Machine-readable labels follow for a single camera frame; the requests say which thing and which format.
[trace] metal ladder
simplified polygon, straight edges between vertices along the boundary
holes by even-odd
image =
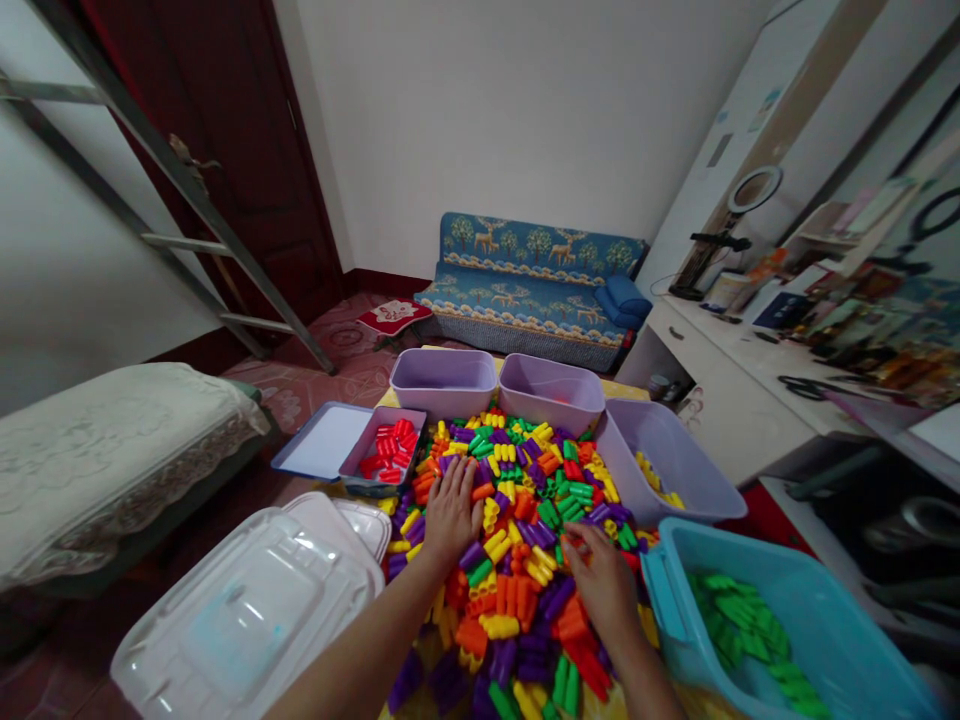
[[[267,277],[263,268],[237,237],[227,221],[213,206],[202,188],[173,149],[114,75],[86,33],[60,0],[27,0],[47,28],[93,83],[92,87],[55,83],[24,82],[8,78],[0,68],[0,100],[4,101],[33,133],[62,160],[112,210],[130,230],[160,257],[163,263],[209,308],[250,352],[260,359],[269,351],[246,331],[245,325],[296,335],[313,355],[324,372],[335,375],[336,366],[326,356],[289,303]],[[150,155],[173,186],[189,203],[219,242],[169,237],[153,232],[133,208],[87,162],[46,116],[33,104],[34,100],[103,105],[126,126]],[[257,289],[284,319],[276,322],[264,318],[229,312],[217,297],[197,279],[172,251],[188,250],[232,257],[243,268]]]

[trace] door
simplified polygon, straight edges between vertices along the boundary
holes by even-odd
[[[79,6],[153,123],[201,163],[210,199],[300,319],[309,323],[342,299],[340,262],[271,0]],[[153,163],[145,167],[183,231],[209,237]],[[200,257],[232,310],[279,319],[232,259]]]

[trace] sofa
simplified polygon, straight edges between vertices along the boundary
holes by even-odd
[[[414,299],[448,338],[606,372],[627,331],[594,291],[610,276],[635,278],[647,250],[633,238],[445,213],[435,279]]]

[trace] white plastic lid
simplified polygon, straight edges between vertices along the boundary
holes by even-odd
[[[390,542],[390,517],[377,508],[349,500],[331,500],[309,492],[287,503],[283,511],[308,531],[331,545],[343,548],[371,575],[374,595],[384,587],[380,561]]]
[[[375,593],[351,552],[267,508],[137,622],[110,675],[145,718],[260,718]]]

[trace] door handle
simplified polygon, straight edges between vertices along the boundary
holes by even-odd
[[[207,160],[205,162],[197,160],[190,154],[190,148],[187,146],[187,144],[173,133],[170,133],[169,142],[170,147],[172,147],[173,151],[177,154],[177,158],[180,160],[180,162],[187,166],[187,170],[189,170],[190,174],[193,175],[193,179],[200,183],[200,187],[203,188],[203,192],[206,193],[207,197],[210,197],[210,191],[207,189],[206,180],[204,180],[203,173],[200,171],[212,167],[223,170],[223,165],[221,165],[218,160]]]

